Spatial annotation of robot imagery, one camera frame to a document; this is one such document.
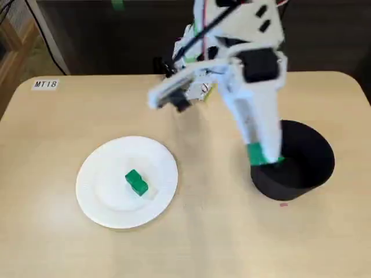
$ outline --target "cable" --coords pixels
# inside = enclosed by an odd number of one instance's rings
[[[45,42],[45,45],[46,45],[46,48],[47,48],[47,50],[48,50],[48,52],[49,52],[50,58],[52,58],[54,64],[55,64],[56,67],[61,71],[61,73],[62,73],[63,75],[67,75],[66,72],[62,69],[62,67],[57,63],[56,59],[54,58],[53,53],[52,53],[52,50],[50,49],[50,46],[49,46],[49,44],[48,44],[48,41],[46,40],[46,36],[45,36],[44,32],[42,31],[42,28],[41,28],[40,22],[37,20],[34,11],[31,9],[30,3],[28,3],[27,0],[24,0],[24,2],[26,3],[26,5],[27,5],[27,7],[28,7],[28,10],[29,10],[30,13],[32,14],[32,17],[34,18],[34,20],[35,20],[35,22],[36,22],[36,25],[37,25],[37,27],[38,27],[39,30],[40,30],[40,34],[41,34],[41,36],[42,36],[42,39],[43,39],[44,42]]]
[[[0,14],[2,14],[4,11],[5,11],[5,14],[4,14],[3,18],[2,18],[1,21],[0,21],[0,25],[3,23],[3,21],[4,21],[5,18],[6,18],[6,16],[8,15],[9,10],[10,10],[10,8],[12,7],[12,4],[13,4],[14,1],[15,1],[15,0],[10,0],[8,3],[6,3],[6,4],[4,5],[4,7],[1,8],[1,10],[0,10]]]
[[[285,4],[287,4],[287,2],[289,2],[290,0],[283,0],[283,1],[281,1],[280,3],[277,3],[277,7],[281,7],[281,6],[283,6],[283,5],[285,5]]]
[[[200,39],[202,39],[211,29],[217,26],[221,21],[223,21],[228,15],[230,15],[235,9],[240,6],[241,3],[236,3],[233,6],[228,7],[225,9],[220,15],[218,15],[209,25],[207,25],[200,33],[192,38],[185,46],[183,46],[178,53],[173,58],[173,63],[179,61],[185,53],[193,47]]]

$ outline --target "paper plate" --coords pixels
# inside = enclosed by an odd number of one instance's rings
[[[139,196],[125,175],[135,169],[148,184]],[[125,229],[151,221],[176,191],[178,170],[172,154],[159,142],[139,136],[105,143],[85,160],[77,176],[76,197],[95,223]]]

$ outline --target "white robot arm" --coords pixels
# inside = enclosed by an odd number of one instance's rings
[[[195,74],[207,71],[237,121],[250,163],[277,162],[282,141],[277,90],[285,84],[287,58],[278,51],[283,31],[275,2],[195,0],[194,16],[194,29],[202,31],[184,38],[184,47],[173,59],[178,72],[150,91],[150,107],[170,102],[183,111],[190,103],[182,88]],[[205,49],[210,47],[217,49],[212,60],[183,68],[185,55],[208,58]]]

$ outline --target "black bowl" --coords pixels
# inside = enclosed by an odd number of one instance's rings
[[[330,144],[311,127],[282,120],[283,161],[251,167],[256,188],[274,200],[293,200],[324,184],[335,168]]]

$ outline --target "table surface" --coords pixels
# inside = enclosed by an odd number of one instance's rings
[[[0,122],[0,277],[371,276],[371,109],[336,72],[290,73],[284,119],[317,129],[336,168],[288,206],[251,183],[236,124],[218,94],[182,114],[147,108],[158,76],[59,77],[56,91],[15,92]],[[86,157],[122,136],[166,145],[179,168],[170,206],[126,231],[81,211],[75,180]]]

